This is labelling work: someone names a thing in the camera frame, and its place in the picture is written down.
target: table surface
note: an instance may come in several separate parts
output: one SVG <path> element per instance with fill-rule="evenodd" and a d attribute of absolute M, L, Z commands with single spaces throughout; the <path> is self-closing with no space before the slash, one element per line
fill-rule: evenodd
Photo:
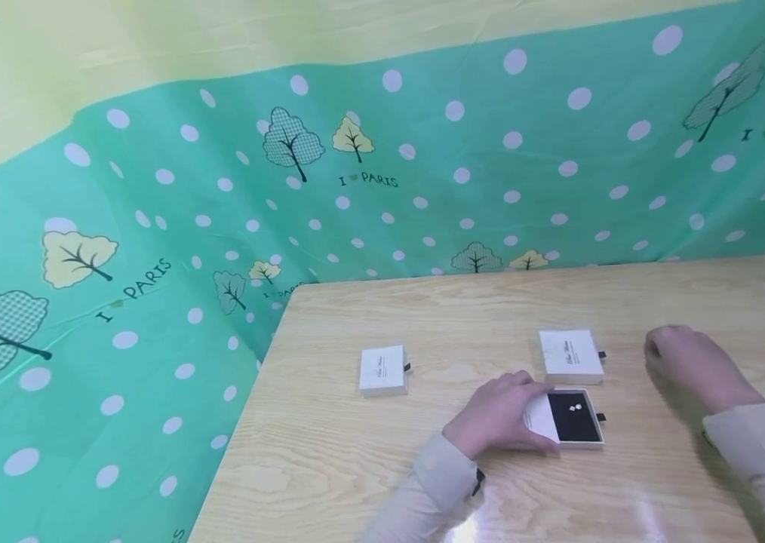
<path fill-rule="evenodd" d="M 609 355 L 589 388 L 606 446 L 483 457 L 484 491 L 440 541 L 765 541 L 695 401 L 647 375 L 645 332 L 663 324 L 707 332 L 765 394 L 765 256 L 301 287 L 190 541 L 356 541 L 478 385 L 521 368 L 542 378 L 546 328 L 589 328 Z M 395 344 L 410 393 L 363 399 L 361 349 Z"/>

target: teal fabric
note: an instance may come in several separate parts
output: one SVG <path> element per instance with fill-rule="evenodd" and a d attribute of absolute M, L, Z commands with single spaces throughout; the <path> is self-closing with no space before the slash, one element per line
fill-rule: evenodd
<path fill-rule="evenodd" d="M 302 284 L 762 253 L 765 2 L 92 105 L 0 165 L 0 541 L 186 541 Z"/>

